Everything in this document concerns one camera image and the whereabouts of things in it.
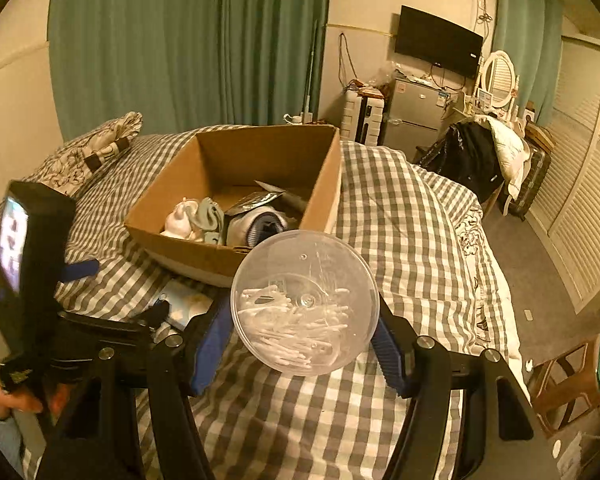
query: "gray carpet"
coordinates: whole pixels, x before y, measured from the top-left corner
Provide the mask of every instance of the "gray carpet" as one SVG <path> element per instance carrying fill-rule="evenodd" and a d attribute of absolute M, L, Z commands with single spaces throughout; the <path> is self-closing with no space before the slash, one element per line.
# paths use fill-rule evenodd
<path fill-rule="evenodd" d="M 600 333 L 600 314 L 576 316 L 558 271 L 528 222 L 503 217 L 494 208 L 482 225 L 511 289 L 525 361 L 533 359 L 537 366 Z M 526 320 L 525 309 L 531 311 L 533 321 Z M 600 409 L 558 432 L 550 444 L 560 439 L 564 450 L 578 431 L 600 436 Z M 583 439 L 585 461 L 599 445 L 599 440 Z"/>

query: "wall-mounted tv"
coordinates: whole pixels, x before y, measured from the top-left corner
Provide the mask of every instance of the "wall-mounted tv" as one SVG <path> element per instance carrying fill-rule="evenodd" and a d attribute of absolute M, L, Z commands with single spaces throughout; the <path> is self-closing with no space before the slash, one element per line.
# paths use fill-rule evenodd
<path fill-rule="evenodd" d="M 474 79 L 482 36 L 443 18 L 402 6 L 395 51 Z"/>

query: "clear plastic container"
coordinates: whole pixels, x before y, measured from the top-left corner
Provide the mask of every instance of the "clear plastic container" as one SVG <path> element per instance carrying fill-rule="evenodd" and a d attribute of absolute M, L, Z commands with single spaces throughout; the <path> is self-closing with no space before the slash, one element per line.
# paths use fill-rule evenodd
<path fill-rule="evenodd" d="M 336 237 L 288 231 L 257 245 L 231 289 L 246 347 L 285 374 L 328 374 L 368 348 L 380 313 L 366 262 Z"/>

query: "mini fridge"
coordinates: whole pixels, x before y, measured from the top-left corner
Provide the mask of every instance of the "mini fridge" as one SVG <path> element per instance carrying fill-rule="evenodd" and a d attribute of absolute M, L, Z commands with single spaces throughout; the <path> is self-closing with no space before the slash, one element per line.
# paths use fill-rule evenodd
<path fill-rule="evenodd" d="M 407 79 L 396 79 L 393 86 L 382 145 L 413 162 L 417 146 L 429 148 L 438 140 L 446 93 Z"/>

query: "luggage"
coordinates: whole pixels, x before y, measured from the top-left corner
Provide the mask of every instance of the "luggage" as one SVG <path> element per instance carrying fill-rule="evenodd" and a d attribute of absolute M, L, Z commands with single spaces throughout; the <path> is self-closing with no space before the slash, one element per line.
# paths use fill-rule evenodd
<path fill-rule="evenodd" d="M 509 213 L 513 216 L 517 216 L 521 220 L 525 219 L 525 214 L 529 211 L 529 206 L 531 206 L 534 201 L 534 198 L 540 189 L 540 185 L 544 180 L 544 176 L 549 169 L 549 165 L 551 164 L 551 153 L 546 152 L 528 137 L 525 140 L 531 149 L 531 169 L 520 187 L 518 199 L 512 200 L 509 203 Z M 506 198 L 506 194 L 502 193 L 500 195 L 501 202 L 506 200 Z"/>
<path fill-rule="evenodd" d="M 528 123 L 525 128 L 525 140 L 531 140 L 546 152 L 551 153 L 555 148 L 554 138 L 546 128 Z"/>

